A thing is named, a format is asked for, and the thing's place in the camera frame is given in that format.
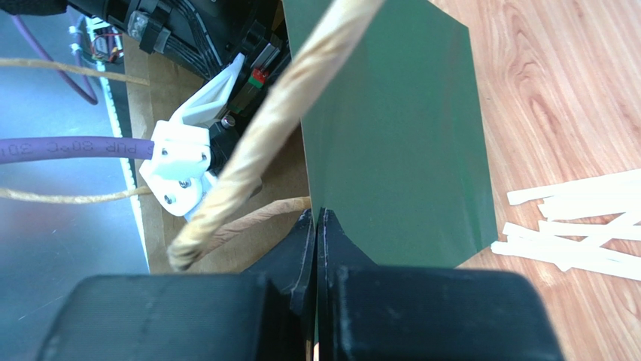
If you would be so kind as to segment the white straw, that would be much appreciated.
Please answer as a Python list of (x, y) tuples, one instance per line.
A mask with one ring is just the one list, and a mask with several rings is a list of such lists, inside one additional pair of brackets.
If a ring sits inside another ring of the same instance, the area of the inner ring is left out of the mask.
[(640, 261), (639, 256), (634, 256), (628, 253), (622, 253), (616, 250), (591, 246), (580, 241), (572, 241), (566, 238), (561, 238), (553, 235), (543, 234), (514, 223), (505, 223), (502, 233), (508, 237), (509, 240), (520, 239), (521, 243), (530, 244), (539, 248), (556, 251), (571, 251), (573, 253), (581, 253), (584, 255), (603, 256), (606, 259), (615, 260), (618, 262), (624, 261)]
[(580, 236), (596, 235), (599, 231), (610, 231), (613, 239), (640, 241), (640, 226), (610, 226), (605, 224), (558, 223), (540, 220), (539, 231), (555, 236)]
[(518, 256), (553, 263), (559, 268), (577, 268), (585, 271), (640, 281), (640, 261), (615, 260), (613, 256), (599, 255), (596, 251), (576, 250), (575, 247), (547, 246), (515, 240), (491, 244), (491, 251), (504, 256)]
[[(608, 228), (610, 226), (634, 226), (639, 221), (640, 211), (631, 211), (623, 213), (619, 217), (616, 217), (614, 220), (605, 224), (605, 227)], [(611, 239), (613, 239), (612, 233), (606, 230), (599, 231), (596, 235), (589, 235), (586, 238), (582, 239), (581, 242), (589, 246), (600, 247)]]
[(640, 170), (623, 171), (507, 193), (510, 205), (541, 199), (549, 220), (574, 220), (640, 210)]

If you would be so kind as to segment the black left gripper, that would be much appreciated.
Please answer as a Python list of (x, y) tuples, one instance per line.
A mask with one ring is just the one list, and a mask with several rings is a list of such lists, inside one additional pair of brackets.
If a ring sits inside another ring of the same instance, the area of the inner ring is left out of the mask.
[(206, 80), (241, 54), (245, 60), (229, 98), (230, 111), (254, 115), (268, 86), (291, 60), (280, 1), (71, 1), (146, 53), (161, 53)]

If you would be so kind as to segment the green paper gift bag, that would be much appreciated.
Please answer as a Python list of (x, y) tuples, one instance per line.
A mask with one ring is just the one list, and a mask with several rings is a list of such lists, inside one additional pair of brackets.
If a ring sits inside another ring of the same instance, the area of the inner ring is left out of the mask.
[[(160, 119), (203, 83), (161, 55), (133, 50), (132, 122)], [(343, 69), (233, 218), (302, 195), (336, 213), (383, 265), (455, 267), (497, 241), (481, 108), (467, 27), (427, 1), (388, 1)], [(242, 271), (288, 232), (294, 214), (250, 228), (191, 268)]]

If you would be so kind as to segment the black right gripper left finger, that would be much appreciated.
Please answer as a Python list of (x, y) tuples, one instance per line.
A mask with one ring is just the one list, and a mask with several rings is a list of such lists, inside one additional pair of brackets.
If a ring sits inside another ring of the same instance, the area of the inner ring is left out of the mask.
[(69, 294), (39, 360), (310, 360), (312, 214), (239, 273), (100, 275)]

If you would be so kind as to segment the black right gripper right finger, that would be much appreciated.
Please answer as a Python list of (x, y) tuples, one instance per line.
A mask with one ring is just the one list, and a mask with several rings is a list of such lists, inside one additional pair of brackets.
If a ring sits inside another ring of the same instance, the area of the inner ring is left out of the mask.
[(512, 272), (375, 264), (317, 219), (322, 360), (562, 360), (533, 285)]

